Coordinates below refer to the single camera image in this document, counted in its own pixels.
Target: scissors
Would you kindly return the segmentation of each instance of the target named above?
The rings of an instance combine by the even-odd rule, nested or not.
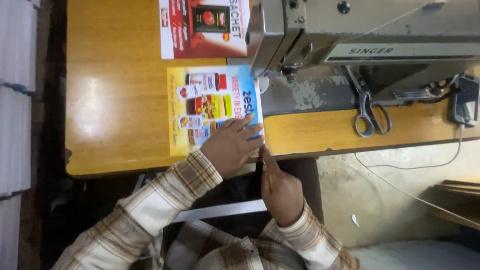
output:
[[[363,80],[363,77],[361,75],[355,76],[351,66],[345,67],[347,68],[347,72],[352,79],[355,89],[359,94],[360,114],[355,118],[355,129],[357,133],[364,138],[368,138],[375,133],[376,129],[378,129],[379,133],[383,135],[392,131],[392,119],[390,118],[390,115],[382,104],[372,101],[372,94],[367,84],[365,83],[365,80]],[[378,124],[377,118],[375,117],[375,114],[372,110],[372,108],[375,107],[380,108],[387,120],[386,130],[383,130]],[[358,128],[358,121],[360,119],[363,119],[366,125],[366,130],[364,132],[361,132]]]

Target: shirt sleeve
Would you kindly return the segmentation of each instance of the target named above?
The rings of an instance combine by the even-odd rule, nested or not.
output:
[[[190,153],[186,160],[118,201],[110,215],[63,251],[53,269],[127,269],[181,210],[190,208],[221,182],[222,177],[200,150]]]
[[[342,244],[318,222],[306,201],[300,219],[287,228],[278,229],[303,257],[308,269],[360,268],[359,260],[345,251]]]

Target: man's left hand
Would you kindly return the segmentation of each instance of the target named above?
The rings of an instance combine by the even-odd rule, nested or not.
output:
[[[226,120],[200,147],[222,177],[238,171],[264,143],[263,135],[248,140],[264,128],[262,123],[246,127],[252,119],[247,115],[243,119]]]

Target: hand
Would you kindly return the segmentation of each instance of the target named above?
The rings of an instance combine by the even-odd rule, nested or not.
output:
[[[263,145],[261,155],[264,161],[262,174],[262,199],[268,212],[280,227],[289,227],[303,212],[303,191],[300,180],[283,172]]]
[[[262,123],[245,127],[252,119],[247,115],[243,119],[226,120],[200,147],[222,177],[238,171],[264,143],[263,135],[247,141],[264,128]]]

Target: plaid shirt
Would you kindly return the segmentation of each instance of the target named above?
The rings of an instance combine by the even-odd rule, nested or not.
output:
[[[53,269],[128,269],[178,213],[222,182],[201,151],[175,163],[65,249]],[[271,220],[257,239],[236,238],[205,222],[186,222],[164,269],[359,269],[358,259],[313,216],[279,228]]]

